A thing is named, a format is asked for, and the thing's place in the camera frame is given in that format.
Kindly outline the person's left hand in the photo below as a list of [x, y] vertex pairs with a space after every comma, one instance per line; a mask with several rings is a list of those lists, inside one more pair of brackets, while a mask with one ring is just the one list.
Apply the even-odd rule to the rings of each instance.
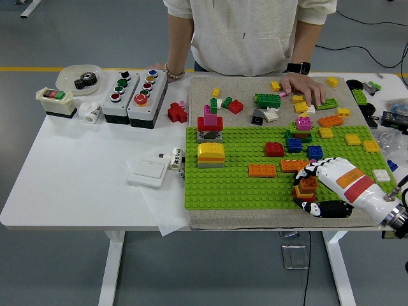
[[326, 101], [326, 88], [324, 85], [314, 81], [307, 75], [289, 72], [281, 78], [280, 83], [286, 93], [301, 92], [308, 106], [312, 104], [312, 99], [314, 99], [317, 106]]

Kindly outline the person's right hand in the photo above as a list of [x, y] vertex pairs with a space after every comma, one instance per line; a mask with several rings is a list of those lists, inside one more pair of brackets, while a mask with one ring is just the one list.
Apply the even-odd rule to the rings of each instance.
[[181, 63], [171, 62], [166, 63], [158, 62], [154, 65], [148, 66], [147, 69], [163, 70], [166, 71], [167, 81], [169, 83], [181, 80], [185, 75], [184, 65]]

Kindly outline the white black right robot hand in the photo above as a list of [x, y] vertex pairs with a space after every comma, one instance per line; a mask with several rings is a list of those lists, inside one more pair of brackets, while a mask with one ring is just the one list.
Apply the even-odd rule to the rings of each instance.
[[387, 201], [386, 193], [368, 175], [341, 157], [309, 163], [296, 175], [294, 185], [302, 179], [317, 177], [340, 200], [313, 203], [300, 198], [293, 201], [304, 211], [319, 218], [346, 218], [354, 208], [366, 211], [382, 227], [392, 226], [395, 217], [404, 212], [400, 200]]

